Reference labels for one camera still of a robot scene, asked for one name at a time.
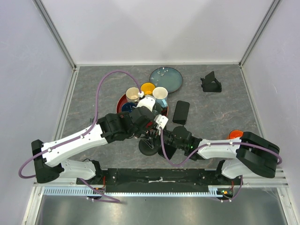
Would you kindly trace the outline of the black round-base phone stand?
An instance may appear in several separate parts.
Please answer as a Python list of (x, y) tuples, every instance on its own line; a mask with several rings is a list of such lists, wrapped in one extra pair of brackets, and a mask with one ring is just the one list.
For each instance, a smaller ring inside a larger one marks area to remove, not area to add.
[(161, 147), (161, 140), (158, 131), (149, 131), (141, 136), (138, 148), (145, 156), (153, 156), (158, 153)]

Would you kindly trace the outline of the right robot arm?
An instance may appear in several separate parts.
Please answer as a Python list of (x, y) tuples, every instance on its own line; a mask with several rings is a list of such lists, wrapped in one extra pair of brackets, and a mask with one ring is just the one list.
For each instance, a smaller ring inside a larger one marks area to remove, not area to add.
[(222, 185), (250, 173), (274, 178), (277, 166), (282, 163), (280, 148), (252, 132), (244, 132), (241, 137), (232, 139), (207, 140), (193, 137), (184, 126), (179, 126), (173, 131), (161, 129), (159, 134), (163, 156), (167, 161), (171, 158), (166, 153), (166, 146), (185, 152), (186, 158), (177, 167), (189, 159), (220, 158), (214, 177)]

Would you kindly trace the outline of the orange mug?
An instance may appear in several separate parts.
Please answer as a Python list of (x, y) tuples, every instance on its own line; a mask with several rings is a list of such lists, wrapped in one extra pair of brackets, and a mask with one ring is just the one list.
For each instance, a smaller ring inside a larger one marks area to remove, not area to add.
[(227, 136), (227, 139), (235, 139), (243, 136), (243, 131), (241, 130), (233, 130)]

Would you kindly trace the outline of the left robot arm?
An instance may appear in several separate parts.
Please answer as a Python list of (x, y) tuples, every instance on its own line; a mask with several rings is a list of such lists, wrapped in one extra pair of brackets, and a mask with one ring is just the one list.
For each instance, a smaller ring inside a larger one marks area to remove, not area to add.
[(94, 126), (54, 142), (34, 140), (31, 148), (37, 182), (75, 177), (99, 184), (103, 173), (98, 163), (69, 161), (69, 158), (93, 147), (140, 137), (156, 128), (160, 117), (142, 106), (132, 112), (109, 113), (98, 119)]

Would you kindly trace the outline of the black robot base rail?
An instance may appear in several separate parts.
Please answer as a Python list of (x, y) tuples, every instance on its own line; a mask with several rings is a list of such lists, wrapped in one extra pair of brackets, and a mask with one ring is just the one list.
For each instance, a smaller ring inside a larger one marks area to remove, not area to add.
[(205, 169), (109, 168), (86, 182), (104, 185), (110, 193), (184, 193), (207, 192), (208, 186), (237, 186), (240, 179), (229, 179)]

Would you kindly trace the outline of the black folding phone stand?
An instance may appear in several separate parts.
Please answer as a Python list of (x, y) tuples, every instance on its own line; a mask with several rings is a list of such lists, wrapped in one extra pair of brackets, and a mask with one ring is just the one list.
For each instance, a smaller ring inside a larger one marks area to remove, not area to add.
[(215, 92), (215, 93), (222, 92), (222, 84), (215, 77), (214, 71), (211, 71), (204, 78), (200, 78), (200, 79), (202, 82), (201, 87), (203, 92)]

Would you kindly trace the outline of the black phone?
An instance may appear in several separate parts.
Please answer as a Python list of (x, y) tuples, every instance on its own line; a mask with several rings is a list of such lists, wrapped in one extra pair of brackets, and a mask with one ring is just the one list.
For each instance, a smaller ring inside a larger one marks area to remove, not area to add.
[[(168, 159), (172, 159), (172, 157), (174, 156), (177, 148), (175, 148), (175, 147), (173, 147), (171, 145), (168, 145), (168, 144), (164, 144), (164, 148), (165, 148), (165, 153), (167, 155), (167, 158)], [(159, 148), (158, 155), (160, 155), (163, 158), (165, 157), (165, 155), (163, 154), (162, 147)]]

